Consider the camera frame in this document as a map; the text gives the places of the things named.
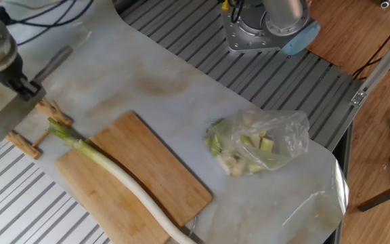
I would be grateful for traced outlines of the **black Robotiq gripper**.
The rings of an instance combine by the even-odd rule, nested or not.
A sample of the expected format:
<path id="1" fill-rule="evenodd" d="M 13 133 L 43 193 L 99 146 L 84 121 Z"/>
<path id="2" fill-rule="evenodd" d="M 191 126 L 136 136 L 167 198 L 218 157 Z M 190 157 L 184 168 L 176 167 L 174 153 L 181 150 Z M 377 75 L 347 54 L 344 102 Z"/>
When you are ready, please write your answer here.
<path id="1" fill-rule="evenodd" d="M 34 98 L 42 87 L 35 81 L 25 80 L 22 69 L 23 60 L 18 54 L 5 70 L 0 71 L 0 83 L 19 94 L 23 100 L 28 101 Z"/>

